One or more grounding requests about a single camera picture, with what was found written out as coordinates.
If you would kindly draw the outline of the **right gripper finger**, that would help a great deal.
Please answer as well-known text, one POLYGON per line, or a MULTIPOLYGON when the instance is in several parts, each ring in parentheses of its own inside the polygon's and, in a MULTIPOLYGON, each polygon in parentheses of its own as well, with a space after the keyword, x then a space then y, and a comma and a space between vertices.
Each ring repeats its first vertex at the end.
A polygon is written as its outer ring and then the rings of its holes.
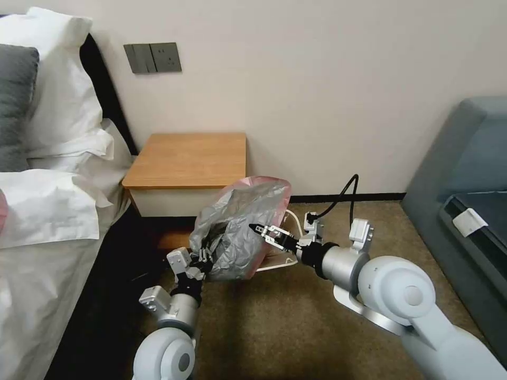
POLYGON ((286 250, 286 247, 285 247, 285 241, 287 238, 286 234, 282 234, 279 232, 261 232, 260 236, 269 245, 271 245, 279 250, 286 250))
POLYGON ((258 223, 250 223, 249 228, 260 236, 268 236, 270 238, 282 238, 283 236, 290 236, 288 231, 281 229, 274 225, 261 225, 258 223))

